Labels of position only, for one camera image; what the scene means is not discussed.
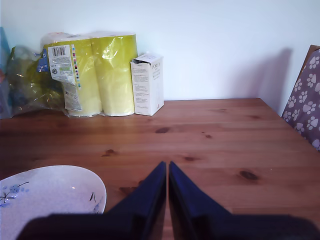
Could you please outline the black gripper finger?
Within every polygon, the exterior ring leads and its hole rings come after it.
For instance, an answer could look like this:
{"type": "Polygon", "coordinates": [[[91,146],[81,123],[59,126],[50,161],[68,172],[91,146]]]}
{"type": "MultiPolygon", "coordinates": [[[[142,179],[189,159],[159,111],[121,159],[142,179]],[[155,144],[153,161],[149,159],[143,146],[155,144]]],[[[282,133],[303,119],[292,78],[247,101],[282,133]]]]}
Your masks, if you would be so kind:
{"type": "Polygon", "coordinates": [[[217,240],[218,224],[232,215],[204,193],[174,162],[168,167],[168,196],[189,240],[217,240]]]}
{"type": "Polygon", "coordinates": [[[167,194],[166,163],[160,162],[143,182],[107,214],[108,240],[146,240],[167,194]]]}

